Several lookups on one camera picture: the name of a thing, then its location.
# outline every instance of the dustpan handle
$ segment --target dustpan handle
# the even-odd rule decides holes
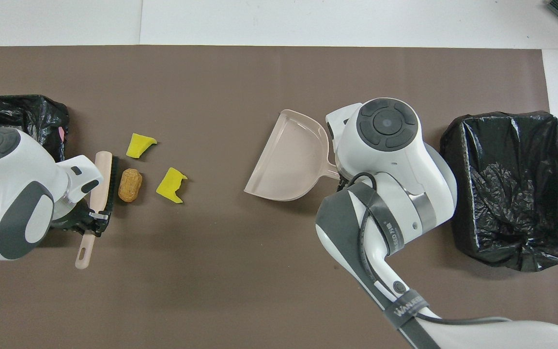
[[[331,177],[339,181],[339,173],[337,172],[337,167],[328,161],[326,161],[326,164],[323,166],[321,175]]]

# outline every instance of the peanut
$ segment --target peanut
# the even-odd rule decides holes
[[[123,201],[127,203],[132,203],[137,199],[139,195],[139,188],[141,188],[141,182],[143,177],[134,168],[128,168],[122,173],[122,179],[120,179],[120,188],[118,189],[118,196]]]

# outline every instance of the white floor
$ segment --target white floor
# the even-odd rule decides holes
[[[558,117],[558,18],[543,0],[0,0],[0,46],[544,49]]]

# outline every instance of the brown tabletop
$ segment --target brown tabletop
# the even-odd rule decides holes
[[[548,110],[540,51],[510,49],[0,47],[0,95],[25,94],[68,106],[68,157],[111,151],[144,183],[88,269],[71,232],[0,261],[0,348],[407,348],[317,238],[335,181],[287,203],[243,192],[279,111],[323,122],[396,97],[438,148],[459,115]],[[133,132],[159,143],[128,158]],[[170,166],[189,178],[184,204],[155,193]],[[487,267],[448,224],[389,263],[440,316],[558,324],[558,267]]]

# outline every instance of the garbage bag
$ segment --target garbage bag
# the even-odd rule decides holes
[[[466,115],[440,141],[458,181],[456,247],[492,267],[558,265],[558,120],[539,111]]]
[[[68,122],[66,106],[44,95],[0,95],[0,127],[14,127],[29,134],[56,162],[65,159]]]

